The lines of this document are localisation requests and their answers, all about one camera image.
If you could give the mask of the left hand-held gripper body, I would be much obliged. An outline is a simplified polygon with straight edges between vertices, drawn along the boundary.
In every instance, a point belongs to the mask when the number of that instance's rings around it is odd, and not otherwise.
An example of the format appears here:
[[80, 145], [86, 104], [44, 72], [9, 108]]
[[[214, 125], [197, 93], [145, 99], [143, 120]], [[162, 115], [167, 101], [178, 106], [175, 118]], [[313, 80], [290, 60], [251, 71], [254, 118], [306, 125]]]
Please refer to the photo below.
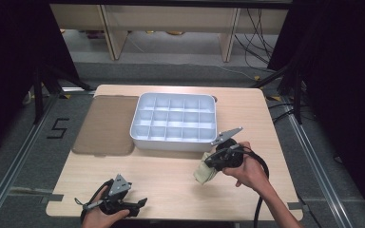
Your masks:
[[122, 210], [130, 210], [130, 202], [124, 202], [124, 198], [131, 188], [131, 182], [127, 182], [121, 174], [111, 179], [107, 184], [105, 192], [101, 196], [102, 203], [99, 208], [104, 214], [112, 215]]

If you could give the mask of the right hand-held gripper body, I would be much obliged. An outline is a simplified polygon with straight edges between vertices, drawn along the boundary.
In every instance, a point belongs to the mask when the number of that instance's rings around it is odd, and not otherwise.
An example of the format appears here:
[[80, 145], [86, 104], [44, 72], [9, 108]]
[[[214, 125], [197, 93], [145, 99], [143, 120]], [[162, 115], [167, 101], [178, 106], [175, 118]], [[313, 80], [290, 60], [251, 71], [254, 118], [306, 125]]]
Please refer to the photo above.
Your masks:
[[225, 167], [239, 167], [243, 161], [242, 147], [233, 139], [233, 136], [242, 131], [242, 127], [237, 127], [227, 131], [220, 132], [217, 138], [211, 142], [216, 147], [216, 151], [211, 154], [211, 158], [215, 160], [214, 165]]

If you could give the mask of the light green sock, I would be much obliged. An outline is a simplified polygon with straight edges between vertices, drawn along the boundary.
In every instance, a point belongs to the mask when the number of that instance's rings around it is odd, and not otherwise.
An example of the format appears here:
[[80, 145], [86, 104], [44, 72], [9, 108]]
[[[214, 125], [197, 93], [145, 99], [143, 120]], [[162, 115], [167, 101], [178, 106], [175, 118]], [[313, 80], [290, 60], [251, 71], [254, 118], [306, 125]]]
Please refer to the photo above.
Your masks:
[[218, 171], [214, 167], [209, 167], [205, 163], [205, 160], [210, 156], [211, 154], [209, 152], [205, 152], [202, 155], [199, 166], [193, 173], [195, 180], [200, 184], [205, 184], [206, 182], [211, 181], [218, 173]]

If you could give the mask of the white divided storage box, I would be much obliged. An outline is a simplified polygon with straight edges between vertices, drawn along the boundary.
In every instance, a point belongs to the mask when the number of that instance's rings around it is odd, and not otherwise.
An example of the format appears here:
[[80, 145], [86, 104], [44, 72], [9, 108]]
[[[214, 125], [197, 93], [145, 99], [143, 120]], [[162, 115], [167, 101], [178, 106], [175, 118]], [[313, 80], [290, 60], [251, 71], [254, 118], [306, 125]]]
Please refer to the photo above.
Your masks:
[[207, 94], [144, 93], [130, 126], [135, 146], [147, 150], [208, 152], [217, 135], [216, 101]]

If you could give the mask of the person's right hand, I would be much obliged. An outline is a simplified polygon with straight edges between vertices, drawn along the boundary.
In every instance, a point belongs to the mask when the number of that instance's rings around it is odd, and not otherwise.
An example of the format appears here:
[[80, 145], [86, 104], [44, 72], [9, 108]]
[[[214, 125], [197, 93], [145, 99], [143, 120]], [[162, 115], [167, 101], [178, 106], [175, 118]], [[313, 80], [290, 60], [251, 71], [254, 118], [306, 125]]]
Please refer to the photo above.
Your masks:
[[[251, 147], [249, 142], [241, 142], [240, 145], [244, 151], [250, 152]], [[247, 154], [243, 155], [243, 162], [237, 168], [223, 168], [222, 173], [226, 176], [235, 178], [236, 186], [245, 185], [254, 191], [258, 192], [262, 186], [269, 182], [261, 164]]]

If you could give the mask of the person's left hand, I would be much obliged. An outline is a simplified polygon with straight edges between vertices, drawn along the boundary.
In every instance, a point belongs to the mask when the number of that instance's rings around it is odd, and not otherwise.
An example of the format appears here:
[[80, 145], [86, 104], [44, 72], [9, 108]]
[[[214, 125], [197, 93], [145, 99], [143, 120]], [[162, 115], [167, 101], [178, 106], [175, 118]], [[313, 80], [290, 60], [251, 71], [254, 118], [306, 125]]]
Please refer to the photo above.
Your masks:
[[104, 214], [100, 208], [93, 208], [86, 212], [81, 228], [110, 228], [117, 221], [126, 218], [128, 210], [122, 210], [112, 215]]

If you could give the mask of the brown flat lid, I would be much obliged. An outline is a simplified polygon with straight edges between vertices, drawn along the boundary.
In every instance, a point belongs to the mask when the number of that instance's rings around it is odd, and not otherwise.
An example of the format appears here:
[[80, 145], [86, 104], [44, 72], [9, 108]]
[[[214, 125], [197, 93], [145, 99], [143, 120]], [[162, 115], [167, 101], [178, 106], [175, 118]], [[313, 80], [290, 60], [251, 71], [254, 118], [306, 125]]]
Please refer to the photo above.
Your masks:
[[134, 142], [129, 130], [137, 102], [137, 96], [95, 96], [72, 151], [99, 157], [131, 154]]

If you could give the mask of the black metal stand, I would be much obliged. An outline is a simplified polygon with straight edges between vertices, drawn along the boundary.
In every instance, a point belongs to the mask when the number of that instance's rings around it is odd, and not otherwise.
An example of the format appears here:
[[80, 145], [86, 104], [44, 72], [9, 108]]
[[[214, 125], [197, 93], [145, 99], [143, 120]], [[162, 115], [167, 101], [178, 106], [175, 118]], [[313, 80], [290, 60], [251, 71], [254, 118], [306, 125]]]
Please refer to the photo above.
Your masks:
[[35, 117], [34, 124], [37, 124], [43, 117], [43, 89], [45, 86], [49, 94], [59, 95], [64, 90], [60, 86], [58, 80], [63, 79], [68, 81], [84, 91], [93, 91], [94, 87], [82, 82], [78, 73], [68, 74], [58, 67], [50, 66], [48, 64], [40, 64], [33, 72], [33, 90], [35, 103]]
[[281, 79], [281, 82], [278, 86], [279, 95], [288, 95], [290, 92], [293, 92], [293, 114], [295, 115], [295, 119], [297, 120], [298, 124], [302, 124], [300, 116], [301, 76], [299, 69], [295, 64], [287, 64], [265, 79], [257, 81], [254, 85], [252, 85], [252, 88], [261, 88], [262, 86], [266, 86], [267, 84], [273, 82], [277, 78]]

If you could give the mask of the black curtain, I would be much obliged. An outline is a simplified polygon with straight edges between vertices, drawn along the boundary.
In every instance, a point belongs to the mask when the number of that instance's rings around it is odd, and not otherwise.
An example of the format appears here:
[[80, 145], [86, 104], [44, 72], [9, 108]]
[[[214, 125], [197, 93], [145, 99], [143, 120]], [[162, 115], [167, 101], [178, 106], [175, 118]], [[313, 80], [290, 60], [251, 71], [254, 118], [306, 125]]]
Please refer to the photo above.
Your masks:
[[269, 67], [289, 62], [365, 199], [365, 0], [292, 0]]
[[0, 138], [33, 85], [79, 78], [48, 0], [0, 0]]

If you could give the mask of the light wooden desk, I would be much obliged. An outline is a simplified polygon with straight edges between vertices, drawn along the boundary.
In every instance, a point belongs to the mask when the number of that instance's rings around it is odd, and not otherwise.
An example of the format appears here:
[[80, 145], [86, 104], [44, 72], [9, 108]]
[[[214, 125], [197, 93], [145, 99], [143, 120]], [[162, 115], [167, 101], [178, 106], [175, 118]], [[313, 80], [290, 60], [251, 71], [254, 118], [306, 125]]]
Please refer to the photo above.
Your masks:
[[234, 35], [254, 31], [279, 34], [285, 9], [144, 7], [110, 5], [52, 4], [52, 13], [61, 29], [101, 30], [109, 56], [120, 58], [127, 34], [140, 31], [210, 32], [219, 35], [221, 58], [228, 62]]

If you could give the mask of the aluminium floor rail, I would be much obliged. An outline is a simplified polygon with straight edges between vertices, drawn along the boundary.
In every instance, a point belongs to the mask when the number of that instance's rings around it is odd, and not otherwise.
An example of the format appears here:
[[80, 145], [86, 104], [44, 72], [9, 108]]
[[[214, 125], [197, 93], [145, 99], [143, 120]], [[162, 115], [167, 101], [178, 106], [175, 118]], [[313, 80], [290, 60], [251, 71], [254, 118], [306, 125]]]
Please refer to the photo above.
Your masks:
[[5, 176], [0, 180], [0, 209], [10, 192], [10, 189], [19, 175], [24, 163], [26, 162], [31, 148], [34, 146], [41, 129], [44, 127], [46, 119], [52, 107], [58, 101], [58, 95], [49, 95], [46, 103], [43, 105], [43, 114], [33, 122], [29, 128], [28, 135], [22, 141], [21, 147], [17, 150], [15, 157], [10, 163]]
[[332, 185], [332, 182], [328, 177], [321, 161], [319, 160], [317, 153], [312, 146], [311, 141], [309, 140], [302, 124], [298, 122], [298, 118], [294, 114], [289, 115], [289, 120], [338, 227], [354, 228], [345, 206], [342, 203], [336, 189]]

